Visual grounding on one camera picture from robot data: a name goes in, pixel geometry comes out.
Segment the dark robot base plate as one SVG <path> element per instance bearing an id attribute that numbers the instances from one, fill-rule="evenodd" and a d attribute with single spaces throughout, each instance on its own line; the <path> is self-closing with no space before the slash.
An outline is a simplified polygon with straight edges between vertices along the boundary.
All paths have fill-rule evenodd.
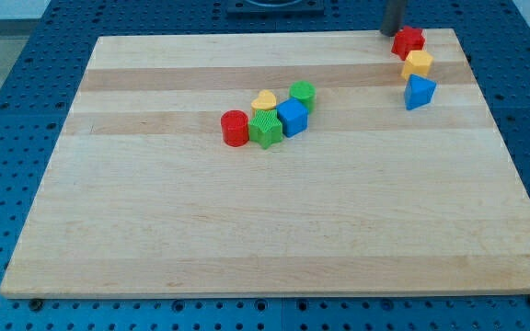
<path id="1" fill-rule="evenodd" d="M 228 0 L 228 16 L 322 14 L 323 0 Z"/>

